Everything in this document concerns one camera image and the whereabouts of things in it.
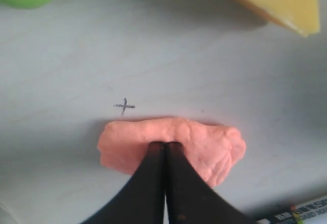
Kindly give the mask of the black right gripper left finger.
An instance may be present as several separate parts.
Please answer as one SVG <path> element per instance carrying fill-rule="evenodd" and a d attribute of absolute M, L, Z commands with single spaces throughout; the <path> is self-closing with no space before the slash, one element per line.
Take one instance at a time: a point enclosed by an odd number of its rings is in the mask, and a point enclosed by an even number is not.
<path fill-rule="evenodd" d="M 152 142 L 125 186 L 84 223 L 163 223 L 165 173 L 165 145 Z"/>

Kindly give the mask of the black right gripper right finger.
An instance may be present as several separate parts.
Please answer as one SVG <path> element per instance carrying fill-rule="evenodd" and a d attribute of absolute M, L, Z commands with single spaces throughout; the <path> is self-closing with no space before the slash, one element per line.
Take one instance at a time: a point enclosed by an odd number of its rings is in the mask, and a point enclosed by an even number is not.
<path fill-rule="evenodd" d="M 169 223 L 255 223 L 207 185 L 187 160 L 181 144 L 167 143 L 165 149 Z"/>

